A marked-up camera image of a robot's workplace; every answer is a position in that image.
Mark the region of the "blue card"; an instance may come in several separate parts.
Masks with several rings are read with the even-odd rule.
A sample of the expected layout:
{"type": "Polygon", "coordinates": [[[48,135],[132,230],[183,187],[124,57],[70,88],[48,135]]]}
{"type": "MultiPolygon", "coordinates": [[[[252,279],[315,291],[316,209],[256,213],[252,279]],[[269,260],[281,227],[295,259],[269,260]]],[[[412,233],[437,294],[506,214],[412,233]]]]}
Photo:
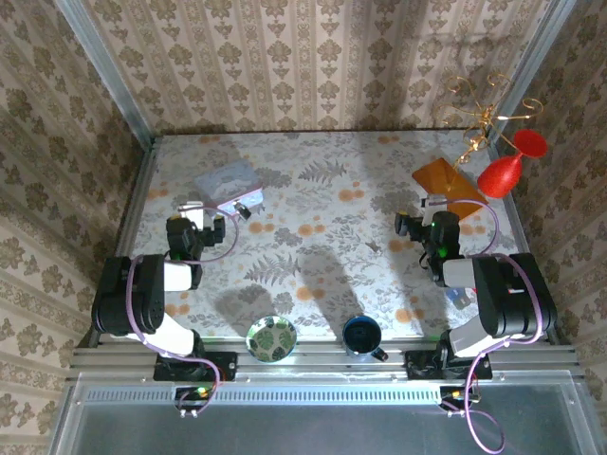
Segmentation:
{"type": "Polygon", "coordinates": [[[474,293],[466,288],[448,288],[445,295],[458,310],[465,309],[475,303],[474,293]]]}

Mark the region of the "red wine glass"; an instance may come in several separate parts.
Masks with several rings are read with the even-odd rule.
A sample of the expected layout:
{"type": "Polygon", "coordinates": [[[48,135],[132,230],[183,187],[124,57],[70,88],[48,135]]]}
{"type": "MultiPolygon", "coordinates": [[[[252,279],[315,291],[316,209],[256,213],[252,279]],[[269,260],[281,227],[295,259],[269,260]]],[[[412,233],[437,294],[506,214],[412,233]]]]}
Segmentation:
{"type": "Polygon", "coordinates": [[[522,129],[513,138],[514,155],[493,161],[478,177],[479,190],[491,198],[505,197],[519,182],[523,172],[523,158],[545,156],[548,145],[545,138],[535,130],[522,129]]]}

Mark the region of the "floral table mat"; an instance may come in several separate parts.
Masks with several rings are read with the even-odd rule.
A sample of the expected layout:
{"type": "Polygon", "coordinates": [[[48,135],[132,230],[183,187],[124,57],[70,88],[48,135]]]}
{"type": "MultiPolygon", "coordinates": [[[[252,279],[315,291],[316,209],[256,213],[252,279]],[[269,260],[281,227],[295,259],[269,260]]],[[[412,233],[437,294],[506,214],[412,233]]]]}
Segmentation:
{"type": "Polygon", "coordinates": [[[195,179],[239,159],[263,202],[228,223],[209,248],[200,287],[172,292],[166,312],[204,337],[241,337],[261,317],[290,320],[300,339],[333,339],[356,314],[387,339],[436,337],[477,313],[452,300],[419,265],[422,246],[396,235],[395,214],[420,212],[413,172],[463,149],[458,131],[165,136],[143,188],[135,254],[164,253],[165,224],[199,198],[195,179]]]}

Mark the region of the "dark blue mug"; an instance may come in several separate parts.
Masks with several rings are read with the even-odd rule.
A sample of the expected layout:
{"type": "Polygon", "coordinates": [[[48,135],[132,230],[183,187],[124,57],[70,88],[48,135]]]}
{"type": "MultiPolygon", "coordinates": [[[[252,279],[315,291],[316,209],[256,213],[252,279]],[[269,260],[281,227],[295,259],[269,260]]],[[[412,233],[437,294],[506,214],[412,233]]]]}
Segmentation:
{"type": "Polygon", "coordinates": [[[380,362],[386,362],[389,358],[380,347],[381,328],[368,316],[360,315],[347,320],[342,328],[342,341],[346,353],[354,358],[372,357],[380,362]]]}

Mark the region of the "green leaf pattern bowl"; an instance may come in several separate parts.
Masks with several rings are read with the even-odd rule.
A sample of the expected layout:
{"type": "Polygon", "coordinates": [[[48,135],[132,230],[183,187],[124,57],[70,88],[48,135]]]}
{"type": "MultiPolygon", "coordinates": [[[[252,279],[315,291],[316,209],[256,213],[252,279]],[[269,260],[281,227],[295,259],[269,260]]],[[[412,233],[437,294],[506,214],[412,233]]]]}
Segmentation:
{"type": "Polygon", "coordinates": [[[267,316],[248,329],[248,352],[262,363],[276,363],[289,357],[297,345],[295,326],[286,318],[267,316]]]}

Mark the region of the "small electronics board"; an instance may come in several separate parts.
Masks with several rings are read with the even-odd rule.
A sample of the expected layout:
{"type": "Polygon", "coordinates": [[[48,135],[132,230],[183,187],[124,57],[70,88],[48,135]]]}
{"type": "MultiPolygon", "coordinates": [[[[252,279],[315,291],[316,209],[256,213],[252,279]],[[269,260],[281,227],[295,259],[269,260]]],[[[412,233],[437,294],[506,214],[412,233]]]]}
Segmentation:
{"type": "Polygon", "coordinates": [[[175,390],[175,407],[185,414],[199,414],[214,396],[213,386],[182,387],[175,390]]]}
{"type": "MultiPolygon", "coordinates": [[[[440,387],[441,403],[440,406],[444,410],[463,410],[465,391],[464,387],[452,387],[452,386],[441,386],[440,387]]],[[[480,387],[478,385],[472,385],[469,387],[469,399],[468,403],[471,407],[473,404],[478,403],[481,399],[480,387]]]]}

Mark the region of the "grey metal panel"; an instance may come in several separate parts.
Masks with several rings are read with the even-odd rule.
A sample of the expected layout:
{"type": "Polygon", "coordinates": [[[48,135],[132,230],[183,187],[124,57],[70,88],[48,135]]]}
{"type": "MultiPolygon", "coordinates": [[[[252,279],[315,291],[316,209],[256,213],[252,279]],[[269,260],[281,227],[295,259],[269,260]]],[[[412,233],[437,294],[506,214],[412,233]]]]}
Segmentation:
{"type": "MultiPolygon", "coordinates": [[[[255,384],[342,386],[438,384],[255,384]]],[[[513,374],[481,386],[470,411],[425,406],[86,403],[92,388],[164,387],[81,379],[59,414],[48,455],[607,455],[587,390],[564,372],[513,374]]]]}

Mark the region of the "aluminium side rail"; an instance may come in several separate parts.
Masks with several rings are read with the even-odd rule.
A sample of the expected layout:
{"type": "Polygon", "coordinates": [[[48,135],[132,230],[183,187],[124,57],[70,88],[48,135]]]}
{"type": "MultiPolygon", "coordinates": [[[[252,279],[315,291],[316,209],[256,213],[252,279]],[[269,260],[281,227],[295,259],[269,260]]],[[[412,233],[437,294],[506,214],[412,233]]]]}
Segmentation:
{"type": "MultiPolygon", "coordinates": [[[[122,256],[129,257],[134,250],[135,240],[137,239],[138,234],[138,226],[145,206],[148,190],[150,189],[151,180],[156,168],[156,158],[160,143],[161,137],[153,138],[151,147],[143,154],[143,158],[141,159],[141,163],[138,168],[137,178],[122,217],[115,252],[113,253],[113,256],[110,256],[107,258],[107,260],[122,256]]],[[[94,302],[97,300],[97,294],[99,293],[99,289],[102,288],[101,285],[104,282],[105,275],[107,275],[107,273],[105,273],[106,264],[108,264],[107,260],[101,270],[101,277],[97,286],[98,292],[96,292],[94,302]]],[[[92,310],[91,320],[91,327],[78,345],[78,348],[96,348],[100,342],[101,332],[96,326],[95,318],[93,318],[92,315],[92,310]]]]}
{"type": "MultiPolygon", "coordinates": [[[[488,155],[492,161],[502,157],[495,145],[491,145],[489,147],[488,155]]],[[[521,252],[530,252],[529,243],[524,233],[522,218],[518,211],[518,207],[513,197],[512,190],[504,196],[503,202],[506,208],[506,214],[508,217],[508,221],[511,225],[516,246],[521,252]]],[[[561,345],[561,342],[559,341],[558,335],[554,327],[548,329],[545,338],[551,345],[561,345]]]]}

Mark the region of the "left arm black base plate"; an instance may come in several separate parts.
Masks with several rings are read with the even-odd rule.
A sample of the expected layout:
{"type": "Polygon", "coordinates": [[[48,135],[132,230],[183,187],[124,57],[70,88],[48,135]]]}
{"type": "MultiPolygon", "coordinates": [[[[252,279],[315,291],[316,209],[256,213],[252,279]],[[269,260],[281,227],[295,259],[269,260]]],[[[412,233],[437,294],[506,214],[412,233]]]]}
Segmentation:
{"type": "MultiPolygon", "coordinates": [[[[238,361],[236,352],[207,352],[206,359],[216,366],[221,381],[235,380],[238,361]]],[[[206,364],[158,355],[153,378],[159,382],[213,382],[215,374],[212,367],[206,364]]]]}

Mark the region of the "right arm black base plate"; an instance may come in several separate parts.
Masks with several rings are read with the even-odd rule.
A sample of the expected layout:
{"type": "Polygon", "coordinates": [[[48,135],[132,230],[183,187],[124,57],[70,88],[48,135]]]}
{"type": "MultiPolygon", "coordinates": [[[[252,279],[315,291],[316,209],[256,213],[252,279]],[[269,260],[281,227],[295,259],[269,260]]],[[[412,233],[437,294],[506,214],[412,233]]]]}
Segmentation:
{"type": "Polygon", "coordinates": [[[472,357],[448,356],[437,351],[408,351],[404,367],[410,380],[464,380],[472,357]]]}

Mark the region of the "aluminium front rail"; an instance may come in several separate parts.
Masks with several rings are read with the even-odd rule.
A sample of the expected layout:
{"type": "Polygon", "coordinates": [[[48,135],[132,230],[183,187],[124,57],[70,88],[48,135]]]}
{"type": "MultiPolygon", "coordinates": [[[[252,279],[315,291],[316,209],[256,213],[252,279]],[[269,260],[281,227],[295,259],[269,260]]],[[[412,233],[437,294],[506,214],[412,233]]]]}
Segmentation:
{"type": "MultiPolygon", "coordinates": [[[[302,341],[286,359],[265,364],[255,359],[243,340],[210,340],[205,350],[212,353],[235,353],[236,379],[240,382],[265,376],[311,377],[313,375],[335,377],[396,377],[406,376],[405,354],[409,351],[435,348],[433,341],[423,338],[402,338],[382,343],[388,360],[373,358],[356,359],[345,352],[338,341],[302,341]]],[[[67,371],[69,380],[88,373],[93,378],[133,378],[145,382],[153,376],[156,354],[138,342],[116,340],[103,336],[95,348],[78,347],[74,351],[67,371]]],[[[533,345],[502,348],[489,356],[489,363],[496,378],[507,377],[512,372],[567,371],[574,377],[584,376],[575,349],[568,345],[553,345],[545,340],[533,345]]]]}

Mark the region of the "aluminium frame post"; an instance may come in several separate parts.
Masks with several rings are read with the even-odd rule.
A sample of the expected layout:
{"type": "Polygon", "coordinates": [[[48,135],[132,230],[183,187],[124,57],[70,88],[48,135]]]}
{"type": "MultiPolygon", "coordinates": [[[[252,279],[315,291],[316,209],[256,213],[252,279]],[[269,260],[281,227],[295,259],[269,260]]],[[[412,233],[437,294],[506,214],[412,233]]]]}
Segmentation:
{"type": "Polygon", "coordinates": [[[144,149],[149,149],[153,144],[154,135],[138,107],[135,91],[127,86],[126,80],[120,74],[116,59],[110,55],[110,47],[103,41],[99,28],[86,10],[83,0],[56,0],[56,3],[131,132],[144,149]]]}
{"type": "Polygon", "coordinates": [[[498,113],[511,117],[522,103],[524,94],[533,81],[548,51],[555,43],[563,24],[578,0],[549,0],[523,57],[511,78],[512,84],[499,104],[498,113]]]}

